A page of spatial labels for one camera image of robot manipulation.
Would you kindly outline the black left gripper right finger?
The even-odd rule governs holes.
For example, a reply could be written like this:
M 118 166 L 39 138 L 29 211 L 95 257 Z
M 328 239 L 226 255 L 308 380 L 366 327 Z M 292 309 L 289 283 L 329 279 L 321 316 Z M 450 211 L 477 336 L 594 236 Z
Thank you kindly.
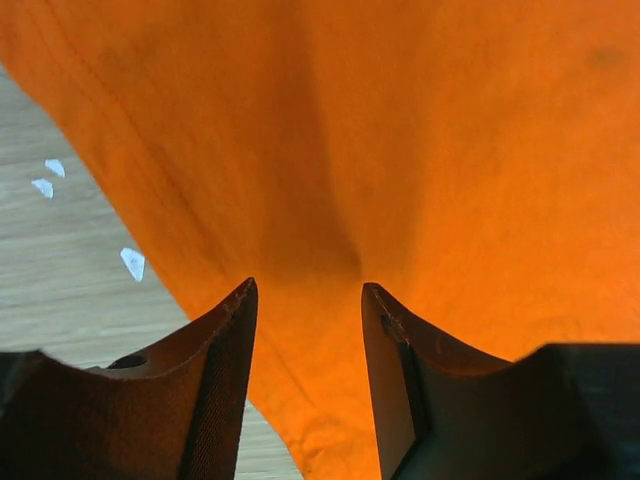
M 376 283 L 362 328 L 385 479 L 635 479 L 639 348 L 550 343 L 509 362 Z

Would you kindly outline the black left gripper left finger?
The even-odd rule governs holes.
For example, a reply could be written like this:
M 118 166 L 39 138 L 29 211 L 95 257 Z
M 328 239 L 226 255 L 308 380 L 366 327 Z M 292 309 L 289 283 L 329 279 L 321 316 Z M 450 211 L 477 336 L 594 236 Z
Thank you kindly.
M 5 479 L 231 479 L 257 325 L 245 280 L 211 311 L 105 368 L 1 356 Z

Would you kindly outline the orange t shirt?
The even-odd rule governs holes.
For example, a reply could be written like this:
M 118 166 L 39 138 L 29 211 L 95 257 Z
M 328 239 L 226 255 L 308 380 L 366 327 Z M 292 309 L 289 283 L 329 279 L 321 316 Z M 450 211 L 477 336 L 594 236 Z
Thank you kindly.
M 307 479 L 376 479 L 366 282 L 504 358 L 639 338 L 635 1 L 5 1 L 1 61 L 190 317 L 247 277 Z

